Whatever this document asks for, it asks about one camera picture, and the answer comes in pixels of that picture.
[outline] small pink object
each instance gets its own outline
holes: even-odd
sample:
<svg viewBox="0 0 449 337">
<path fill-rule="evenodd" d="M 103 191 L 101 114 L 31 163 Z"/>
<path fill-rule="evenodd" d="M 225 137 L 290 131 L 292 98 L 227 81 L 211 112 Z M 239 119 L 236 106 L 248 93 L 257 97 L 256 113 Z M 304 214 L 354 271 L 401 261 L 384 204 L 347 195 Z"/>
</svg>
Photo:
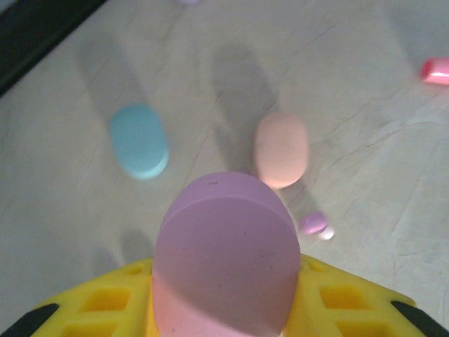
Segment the small pink object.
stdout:
<svg viewBox="0 0 449 337">
<path fill-rule="evenodd" d="M 449 86 L 449 58 L 430 58 L 421 69 L 421 79 L 426 83 Z"/>
<path fill-rule="evenodd" d="M 302 218 L 300 230 L 306 235 L 318 234 L 322 240 L 329 240 L 335 234 L 335 230 L 328 226 L 328 219 L 321 212 L 312 213 Z"/>
</svg>

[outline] red object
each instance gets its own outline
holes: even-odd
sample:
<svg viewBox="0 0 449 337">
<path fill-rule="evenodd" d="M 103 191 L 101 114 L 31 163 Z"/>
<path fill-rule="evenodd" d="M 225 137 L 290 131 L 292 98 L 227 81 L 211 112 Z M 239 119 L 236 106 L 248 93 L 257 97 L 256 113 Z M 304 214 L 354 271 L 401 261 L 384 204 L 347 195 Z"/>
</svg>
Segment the red object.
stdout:
<svg viewBox="0 0 449 337">
<path fill-rule="evenodd" d="M 449 58 L 430 58 L 421 68 L 421 79 L 426 83 L 449 86 Z"/>
</svg>

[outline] pink foam block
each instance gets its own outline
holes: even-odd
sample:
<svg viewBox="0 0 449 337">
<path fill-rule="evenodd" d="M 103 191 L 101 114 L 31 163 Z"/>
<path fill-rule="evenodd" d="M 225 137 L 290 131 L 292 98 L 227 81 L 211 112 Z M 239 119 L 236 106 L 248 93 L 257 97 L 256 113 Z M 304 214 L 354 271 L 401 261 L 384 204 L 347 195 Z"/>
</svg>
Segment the pink foam block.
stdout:
<svg viewBox="0 0 449 337">
<path fill-rule="evenodd" d="M 295 228 L 276 193 L 242 173 L 204 176 L 163 219 L 156 324 L 164 337 L 278 337 L 299 270 Z"/>
<path fill-rule="evenodd" d="M 423 64 L 421 78 L 424 82 L 449 86 L 449 58 L 431 58 Z"/>
</svg>

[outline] square hole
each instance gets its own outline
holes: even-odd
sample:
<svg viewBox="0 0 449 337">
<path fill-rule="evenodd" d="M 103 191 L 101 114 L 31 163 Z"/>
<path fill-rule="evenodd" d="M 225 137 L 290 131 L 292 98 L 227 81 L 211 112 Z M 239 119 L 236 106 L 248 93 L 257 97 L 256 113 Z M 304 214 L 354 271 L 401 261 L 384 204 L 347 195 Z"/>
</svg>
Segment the square hole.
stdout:
<svg viewBox="0 0 449 337">
<path fill-rule="evenodd" d="M 398 337 L 381 322 L 337 322 L 337 328 L 343 337 Z"/>
<path fill-rule="evenodd" d="M 116 322 L 71 324 L 60 337 L 111 337 L 116 327 Z"/>
<path fill-rule="evenodd" d="M 324 286 L 320 292 L 328 309 L 370 309 L 355 286 Z"/>
<path fill-rule="evenodd" d="M 125 310 L 130 296 L 128 288 L 112 286 L 99 289 L 84 303 L 81 312 Z"/>
</svg>

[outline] black rubber edge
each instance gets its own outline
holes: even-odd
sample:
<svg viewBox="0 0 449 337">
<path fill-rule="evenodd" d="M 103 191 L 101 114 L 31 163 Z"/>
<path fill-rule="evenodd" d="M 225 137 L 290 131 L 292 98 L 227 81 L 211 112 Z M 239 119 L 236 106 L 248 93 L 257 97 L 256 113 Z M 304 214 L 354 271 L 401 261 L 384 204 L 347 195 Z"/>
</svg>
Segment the black rubber edge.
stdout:
<svg viewBox="0 0 449 337">
<path fill-rule="evenodd" d="M 449 337 L 449 331 L 421 309 L 395 300 L 391 304 L 426 337 Z"/>
<path fill-rule="evenodd" d="M 0 96 L 106 0 L 18 0 L 0 15 Z"/>
<path fill-rule="evenodd" d="M 48 304 L 23 315 L 0 337 L 31 337 L 59 308 L 58 304 Z"/>
</svg>

